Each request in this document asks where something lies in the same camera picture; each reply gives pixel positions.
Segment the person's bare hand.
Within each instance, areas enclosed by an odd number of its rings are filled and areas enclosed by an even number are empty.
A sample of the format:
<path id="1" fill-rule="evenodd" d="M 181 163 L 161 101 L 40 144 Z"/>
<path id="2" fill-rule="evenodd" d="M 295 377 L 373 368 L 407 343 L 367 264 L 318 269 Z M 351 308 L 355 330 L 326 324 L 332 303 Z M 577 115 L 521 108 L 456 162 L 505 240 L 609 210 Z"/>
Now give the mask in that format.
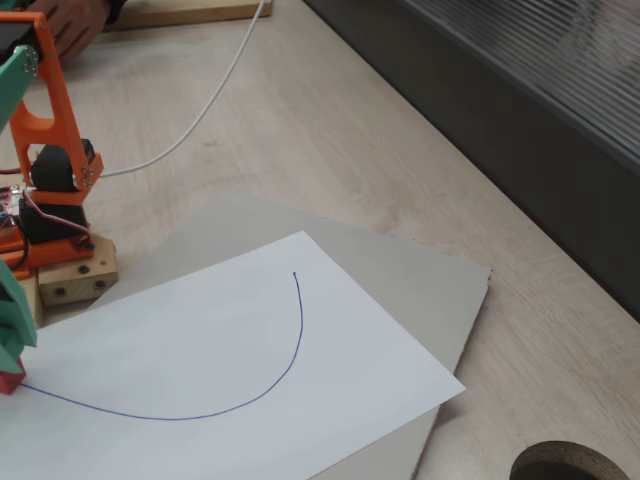
<path id="1" fill-rule="evenodd" d="M 101 33 L 111 12 L 111 2 L 37 0 L 27 10 L 46 16 L 58 59 L 65 63 L 77 57 Z"/>

